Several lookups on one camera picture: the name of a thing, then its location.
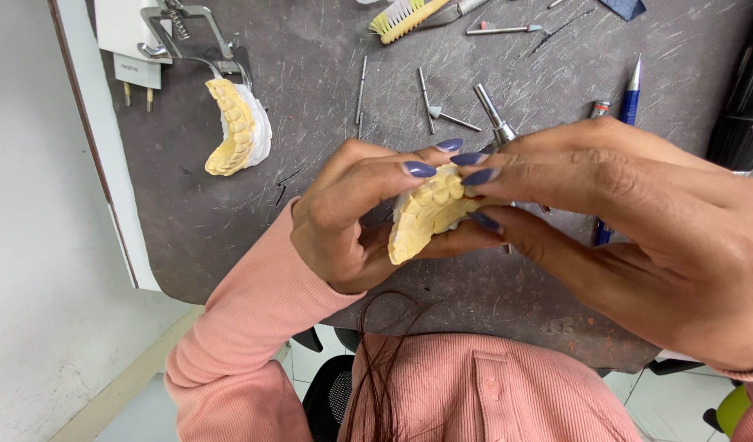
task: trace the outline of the dental stone model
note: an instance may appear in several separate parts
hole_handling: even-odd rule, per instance
[[[437,167],[435,176],[396,201],[388,243],[391,263],[398,265],[411,259],[431,241],[432,235],[457,228],[458,222],[480,204],[464,195],[456,165]]]
[[[230,176],[262,162],[271,152],[273,130],[265,109],[245,85],[228,79],[205,83],[221,108],[224,141],[207,158],[205,170]]]

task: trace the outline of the blue paper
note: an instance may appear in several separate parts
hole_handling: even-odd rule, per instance
[[[647,7],[641,0],[600,0],[600,2],[607,5],[626,21],[631,21],[647,12]]]

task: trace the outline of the woman's hand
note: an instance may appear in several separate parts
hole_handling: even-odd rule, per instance
[[[476,164],[461,172],[481,194],[597,215],[635,241],[590,248],[519,209],[482,210],[579,300],[658,346],[753,370],[753,178],[611,118],[453,162]]]
[[[311,270],[339,293],[371,289],[396,271],[388,256],[391,225],[363,229],[359,219],[382,200],[423,184],[450,162],[462,140],[414,153],[348,139],[293,207],[292,243]],[[416,258],[455,256],[504,245],[501,236],[464,221],[436,235]]]

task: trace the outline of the ribbed sleeve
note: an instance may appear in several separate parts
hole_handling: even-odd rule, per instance
[[[167,357],[183,442],[311,440],[303,407],[269,359],[290,336],[352,304],[297,255],[290,203],[221,281]]]

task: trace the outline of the yellow dental cast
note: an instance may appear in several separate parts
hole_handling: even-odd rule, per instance
[[[247,167],[246,162],[253,150],[251,108],[228,79],[212,79],[205,86],[224,113],[227,127],[226,138],[207,158],[205,170],[212,175],[230,176]]]
[[[480,201],[464,196],[456,165],[437,167],[435,176],[399,198],[388,243],[391,263],[398,265],[411,259],[431,241],[432,235],[445,232],[478,207]]]

